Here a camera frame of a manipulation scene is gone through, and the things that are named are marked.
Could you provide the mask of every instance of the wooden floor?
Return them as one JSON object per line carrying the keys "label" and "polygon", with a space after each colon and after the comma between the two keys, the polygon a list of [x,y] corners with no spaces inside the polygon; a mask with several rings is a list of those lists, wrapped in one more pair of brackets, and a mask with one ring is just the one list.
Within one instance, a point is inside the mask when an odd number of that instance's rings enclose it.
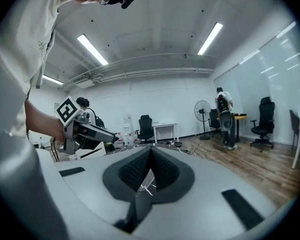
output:
{"label": "wooden floor", "polygon": [[182,149],[202,159],[221,164],[245,179],[270,198],[277,207],[297,197],[300,191],[300,155],[295,169],[291,169],[296,149],[275,144],[259,152],[250,147],[250,141],[241,139],[238,149],[223,148],[222,138],[215,135],[210,140],[198,137],[182,139]]}

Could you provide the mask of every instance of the fluorescent light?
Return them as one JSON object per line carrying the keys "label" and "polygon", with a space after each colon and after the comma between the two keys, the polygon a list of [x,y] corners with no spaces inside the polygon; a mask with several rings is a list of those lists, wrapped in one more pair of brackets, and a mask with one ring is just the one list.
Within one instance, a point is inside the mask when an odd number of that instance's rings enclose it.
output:
{"label": "fluorescent light", "polygon": [[288,42],[288,39],[283,40],[280,45],[283,45],[284,43]]}
{"label": "fluorescent light", "polygon": [[284,30],[282,30],[279,34],[276,35],[276,38],[282,37],[285,33],[291,30],[296,25],[296,22],[292,22],[289,26],[287,26]]}
{"label": "fluorescent light", "polygon": [[63,85],[64,83],[63,82],[60,82],[60,81],[58,81],[58,80],[55,80],[55,79],[53,79],[53,78],[51,78],[51,77],[49,77],[49,76],[46,76],[46,75],[43,75],[42,76],[44,79],[47,79],[47,80],[49,80],[49,81],[51,81],[51,82],[54,82],[54,83],[56,83],[56,84],[58,84],[58,85]]}
{"label": "fluorescent light", "polygon": [[297,57],[299,54],[300,54],[300,52],[298,52],[297,54],[291,56],[290,58],[287,58],[287,59],[285,60],[285,62],[290,61],[291,59]]}
{"label": "fluorescent light", "polygon": [[90,43],[87,37],[82,34],[78,38],[79,42],[83,44],[83,46],[102,64],[108,65],[108,62],[101,56],[101,54],[97,51],[97,49]]}
{"label": "fluorescent light", "polygon": [[210,32],[208,38],[206,39],[206,41],[202,45],[200,51],[198,52],[198,55],[204,54],[204,52],[208,49],[209,45],[216,38],[216,36],[218,35],[218,33],[219,33],[219,31],[221,30],[222,27],[223,27],[223,25],[218,23],[218,22],[214,25],[214,27],[213,27],[212,31]]}
{"label": "fluorescent light", "polygon": [[253,56],[255,56],[256,54],[258,54],[259,52],[260,52],[260,50],[253,51],[248,56],[244,57],[243,60],[239,64],[242,65],[243,63],[245,63],[247,60],[251,59]]}
{"label": "fluorescent light", "polygon": [[295,68],[296,66],[299,66],[299,64],[297,64],[297,65],[294,65],[294,66],[291,66],[291,67],[287,68],[286,70],[293,69],[293,68]]}
{"label": "fluorescent light", "polygon": [[268,78],[273,78],[273,77],[275,77],[276,75],[279,75],[279,73],[276,73],[276,74],[274,74],[274,75],[271,75],[271,76],[269,76]]}
{"label": "fluorescent light", "polygon": [[262,71],[261,74],[263,74],[264,72],[267,72],[269,70],[272,70],[274,68],[274,66],[267,68],[266,70]]}

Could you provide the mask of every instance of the hair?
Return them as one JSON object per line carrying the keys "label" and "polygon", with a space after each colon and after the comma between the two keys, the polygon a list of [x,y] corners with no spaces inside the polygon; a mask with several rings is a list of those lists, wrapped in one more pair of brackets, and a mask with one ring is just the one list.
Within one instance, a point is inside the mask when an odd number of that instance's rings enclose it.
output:
{"label": "hair", "polygon": [[87,100],[84,97],[79,97],[76,99],[76,103],[78,103],[80,106],[83,106],[85,108],[88,108],[90,106],[89,100]]}

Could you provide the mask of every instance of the person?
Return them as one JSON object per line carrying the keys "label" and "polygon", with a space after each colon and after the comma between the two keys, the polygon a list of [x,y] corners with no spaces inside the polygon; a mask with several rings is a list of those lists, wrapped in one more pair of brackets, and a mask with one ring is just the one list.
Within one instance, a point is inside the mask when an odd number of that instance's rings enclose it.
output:
{"label": "person", "polygon": [[40,88],[45,62],[54,43],[59,7],[67,2],[116,4],[116,0],[16,0],[0,24],[0,65],[27,98],[9,134],[26,138],[27,129],[64,140],[61,121],[36,109],[31,87]]}
{"label": "person", "polygon": [[86,112],[89,113],[90,124],[97,126],[96,124],[96,115],[90,107],[90,102],[84,97],[79,97],[76,99],[76,103]]}
{"label": "person", "polygon": [[235,144],[235,139],[236,139],[235,127],[236,127],[236,125],[235,125],[234,103],[233,103],[232,97],[229,92],[224,91],[221,87],[218,87],[216,89],[215,104],[216,104],[216,110],[218,112],[219,119],[220,119],[220,111],[219,111],[220,109],[218,106],[218,98],[220,95],[223,96],[223,98],[226,100],[227,108],[231,114],[230,135],[229,135],[228,131],[223,132],[223,147],[228,148],[229,150],[235,150],[235,149],[237,149],[237,145]]}

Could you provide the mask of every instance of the office chair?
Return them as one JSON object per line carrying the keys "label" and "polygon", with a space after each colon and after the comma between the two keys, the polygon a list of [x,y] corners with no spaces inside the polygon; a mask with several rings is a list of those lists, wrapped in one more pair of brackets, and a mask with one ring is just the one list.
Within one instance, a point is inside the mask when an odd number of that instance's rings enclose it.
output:
{"label": "office chair", "polygon": [[293,142],[292,142],[292,150],[294,150],[295,137],[299,137],[299,117],[290,109],[290,117],[291,117],[291,126],[293,130]]}
{"label": "office chair", "polygon": [[256,126],[257,120],[251,120],[253,122],[253,128],[251,132],[254,134],[260,135],[260,138],[256,138],[254,142],[250,143],[250,147],[254,144],[261,144],[260,152],[263,151],[263,144],[271,145],[271,148],[274,148],[274,144],[270,142],[267,134],[272,134],[275,128],[274,125],[274,113],[275,113],[275,103],[271,102],[270,97],[264,97],[261,99],[259,105],[260,111],[260,120],[259,126]]}
{"label": "office chair", "polygon": [[153,142],[153,140],[150,140],[154,136],[154,130],[152,128],[152,119],[149,117],[149,115],[142,115],[139,119],[139,125],[140,125],[140,134],[139,130],[137,130],[137,138],[140,140],[149,140]]}
{"label": "office chair", "polygon": [[219,120],[217,119],[218,118],[218,112],[216,109],[211,109],[210,113],[210,118],[208,119],[209,120],[209,126],[210,128],[214,128],[214,132],[213,134],[211,135],[211,137],[213,137],[215,134],[220,134],[221,136],[222,133],[221,133],[221,130],[220,130],[220,122]]}

